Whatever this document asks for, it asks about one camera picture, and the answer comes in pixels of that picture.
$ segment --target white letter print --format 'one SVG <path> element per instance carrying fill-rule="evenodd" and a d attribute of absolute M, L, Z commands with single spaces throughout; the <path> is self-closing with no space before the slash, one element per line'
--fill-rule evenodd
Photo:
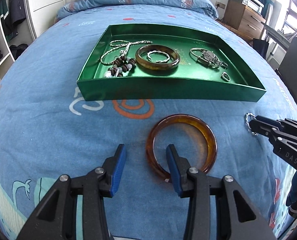
<path fill-rule="evenodd" d="M 80 89 L 79 89 L 78 87 L 75 88 L 74 98 L 76 98 L 77 95 L 78 95 L 79 93 L 81 93 Z M 84 97 L 77 98 L 77 99 L 75 99 L 75 100 L 69 105 L 69 109 L 70 109 L 70 111 L 71 111 L 73 114 L 82 115 L 80 112 L 76 111 L 76 110 L 74 109 L 74 107 L 73 107 L 77 102 L 82 101 L 82 100 L 84 100 Z M 91 110 L 91 111 L 99 111 L 99 110 L 101 110 L 101 109 L 103 108 L 103 106 L 104 106 L 104 102 L 103 102 L 103 101 L 95 101 L 95 102 L 98 103 L 99 106 L 97 106 L 97 107 L 93 107 L 93 106 L 88 106 L 88 105 L 85 105 L 85 104 L 84 104 L 84 105 L 82 105 L 82 107 L 85 108 L 85 109 L 87 109 L 87 110 Z"/>

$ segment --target brown bangle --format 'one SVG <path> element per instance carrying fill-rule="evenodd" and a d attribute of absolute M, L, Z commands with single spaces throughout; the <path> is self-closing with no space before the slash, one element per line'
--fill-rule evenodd
<path fill-rule="evenodd" d="M 170 63 L 155 63 L 155 62 L 149 62 L 141 57 L 143 53 L 149 52 L 152 50 L 160 50 L 167 53 L 170 56 L 170 58 L 173 59 L 173 61 Z M 180 62 L 179 54 L 175 50 L 163 45 L 145 45 L 136 51 L 135 58 L 136 58 L 136 62 L 139 65 L 151 70 L 171 70 L 176 68 Z"/>
<path fill-rule="evenodd" d="M 215 136 L 211 131 L 210 127 L 206 123 L 204 123 L 201 119 L 187 114 L 170 115 L 164 118 L 163 120 L 159 121 L 150 131 L 148 138 L 146 140 L 146 147 L 145 147 L 146 157 L 149 165 L 153 168 L 156 174 L 158 174 L 163 180 L 170 181 L 170 178 L 171 178 L 170 173 L 164 170 L 156 159 L 156 156 L 154 153 L 154 140 L 160 130 L 174 123 L 187 123 L 197 128 L 203 134 L 203 136 L 207 141 L 208 153 L 207 153 L 207 159 L 204 165 L 201 168 L 199 168 L 199 170 L 205 173 L 208 173 L 215 162 L 216 154 L 217 154 L 217 144 L 216 144 Z"/>

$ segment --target green metallic tray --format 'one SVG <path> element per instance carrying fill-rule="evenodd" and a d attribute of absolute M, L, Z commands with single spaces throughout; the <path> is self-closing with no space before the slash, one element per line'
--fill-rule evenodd
<path fill-rule="evenodd" d="M 100 57 L 110 50 L 113 40 L 130 42 L 149 40 L 178 52 L 181 61 L 170 71 L 152 71 L 138 64 L 127 76 L 104 78 L 109 66 L 100 63 Z M 143 44 L 132 45 L 128 57 Z M 213 51 L 228 69 L 207 68 L 190 55 L 191 48 Z M 105 62 L 119 56 L 116 50 L 105 57 Z M 225 71 L 231 78 L 221 78 Z M 103 33 L 77 79 L 77 85 L 86 101 L 117 99 L 217 99 L 257 102 L 265 88 L 244 60 L 216 35 L 177 26 L 157 24 L 110 25 Z"/>

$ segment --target bed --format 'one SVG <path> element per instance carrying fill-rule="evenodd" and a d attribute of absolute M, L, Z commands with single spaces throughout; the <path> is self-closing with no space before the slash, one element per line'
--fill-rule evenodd
<path fill-rule="evenodd" d="M 82 176 L 114 154 L 128 156 L 119 191 L 105 200 L 108 227 L 115 236 L 143 240 L 183 238 L 188 200 L 149 167 L 145 142 L 151 128 L 171 114 L 206 122 L 218 141 L 209 175 L 231 174 L 259 208 L 276 235 L 287 216 L 285 200 L 294 169 L 272 152 L 267 138 L 253 136 L 245 114 L 297 120 L 297 107 L 280 78 L 241 38 L 218 24 L 209 0 L 74 0 L 58 12 L 57 23 L 15 61 L 0 85 L 0 228 L 15 239 L 22 225 L 61 174 Z M 251 67 L 267 92 L 257 102 L 215 100 L 117 100 L 85 102 L 76 79 L 97 40 L 110 24 L 177 25 L 221 37 Z M 194 136 L 177 127 L 162 134 L 158 159 L 174 143 L 198 165 Z M 215 204 L 211 199 L 211 239 Z M 78 220 L 77 239 L 82 239 Z"/>

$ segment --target silver screw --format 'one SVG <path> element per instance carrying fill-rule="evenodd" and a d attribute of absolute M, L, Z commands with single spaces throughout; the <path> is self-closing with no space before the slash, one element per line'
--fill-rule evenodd
<path fill-rule="evenodd" d="M 233 179 L 233 177 L 231 176 L 231 175 L 226 175 L 225 177 L 224 177 L 224 179 L 227 181 L 227 182 L 232 182 L 234 179 Z"/>
<path fill-rule="evenodd" d="M 61 175 L 59 180 L 60 181 L 67 181 L 68 180 L 68 175 Z"/>
<path fill-rule="evenodd" d="M 193 174 L 196 174 L 196 173 L 199 172 L 199 170 L 198 170 L 197 168 L 195 168 L 195 167 L 190 167 L 190 168 L 189 168 L 189 172 L 190 172 L 190 173 L 193 173 Z"/>
<path fill-rule="evenodd" d="M 95 172 L 97 174 L 102 174 L 104 172 L 104 169 L 102 167 L 98 167 L 98 168 L 95 169 Z"/>

